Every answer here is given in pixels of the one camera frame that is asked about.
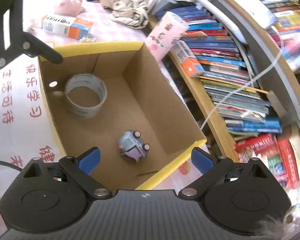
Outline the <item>pink plush pig toy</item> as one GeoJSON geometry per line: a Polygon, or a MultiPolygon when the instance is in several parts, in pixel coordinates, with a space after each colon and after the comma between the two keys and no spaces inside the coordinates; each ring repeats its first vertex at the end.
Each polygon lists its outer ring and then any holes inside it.
{"type": "Polygon", "coordinates": [[[61,0],[59,6],[55,9],[55,14],[69,17],[77,17],[82,12],[85,12],[82,0],[61,0]]]}

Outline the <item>white usmile toothpaste box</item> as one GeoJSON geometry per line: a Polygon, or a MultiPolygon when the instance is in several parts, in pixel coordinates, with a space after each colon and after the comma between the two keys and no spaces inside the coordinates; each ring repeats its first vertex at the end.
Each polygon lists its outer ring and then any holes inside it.
{"type": "Polygon", "coordinates": [[[55,35],[80,40],[88,36],[93,22],[82,18],[62,16],[57,14],[47,15],[42,22],[42,29],[55,35]]]}

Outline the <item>pink sticker-covered cylinder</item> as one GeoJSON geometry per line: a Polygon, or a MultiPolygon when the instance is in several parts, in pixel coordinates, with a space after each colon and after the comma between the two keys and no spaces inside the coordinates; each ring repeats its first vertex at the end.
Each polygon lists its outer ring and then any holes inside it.
{"type": "Polygon", "coordinates": [[[189,25],[177,14],[166,12],[145,39],[145,45],[155,58],[161,61],[173,46],[173,42],[182,37],[189,25]]]}

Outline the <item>yellow cardboard box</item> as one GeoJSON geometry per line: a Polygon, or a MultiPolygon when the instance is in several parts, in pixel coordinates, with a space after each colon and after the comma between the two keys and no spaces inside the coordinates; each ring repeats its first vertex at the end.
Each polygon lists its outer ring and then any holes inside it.
{"type": "Polygon", "coordinates": [[[41,59],[40,71],[58,137],[68,155],[100,149],[101,162],[91,175],[111,191],[133,190],[143,183],[156,187],[159,171],[176,171],[192,148],[206,143],[143,42],[72,44],[57,50],[63,62],[41,59]],[[71,113],[65,99],[67,81],[83,73],[99,77],[108,92],[92,118],[71,113]],[[146,158],[134,162],[120,156],[117,142],[127,130],[140,131],[150,144],[146,158]]]}

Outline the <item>white pearl bracelet bow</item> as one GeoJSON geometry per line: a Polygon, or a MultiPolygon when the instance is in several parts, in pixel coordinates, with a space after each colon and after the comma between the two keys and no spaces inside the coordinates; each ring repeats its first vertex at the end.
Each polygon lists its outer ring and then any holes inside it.
{"type": "Polygon", "coordinates": [[[94,36],[83,36],[79,42],[80,43],[92,43],[96,41],[96,37],[94,36]]]}

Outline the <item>clear packing tape roll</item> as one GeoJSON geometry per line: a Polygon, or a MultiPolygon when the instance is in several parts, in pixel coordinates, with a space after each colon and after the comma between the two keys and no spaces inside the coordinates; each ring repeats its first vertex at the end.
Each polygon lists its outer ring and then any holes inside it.
{"type": "Polygon", "coordinates": [[[72,76],[65,86],[68,110],[82,118],[92,118],[101,110],[107,99],[105,83],[93,74],[72,76]]]}

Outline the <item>orange white box on shelf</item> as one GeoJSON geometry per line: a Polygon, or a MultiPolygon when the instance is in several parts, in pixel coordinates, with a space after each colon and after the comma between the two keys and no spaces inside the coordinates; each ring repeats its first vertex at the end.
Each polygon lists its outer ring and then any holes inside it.
{"type": "Polygon", "coordinates": [[[198,77],[205,72],[203,66],[184,41],[175,39],[171,51],[189,77],[198,77]]]}

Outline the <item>beige crumpled cloth bag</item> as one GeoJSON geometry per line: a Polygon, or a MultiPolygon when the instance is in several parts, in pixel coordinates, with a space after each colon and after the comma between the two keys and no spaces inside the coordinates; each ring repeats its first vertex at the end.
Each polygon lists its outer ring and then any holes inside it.
{"type": "Polygon", "coordinates": [[[111,20],[131,29],[143,29],[149,22],[149,0],[98,0],[111,10],[111,20]]]}

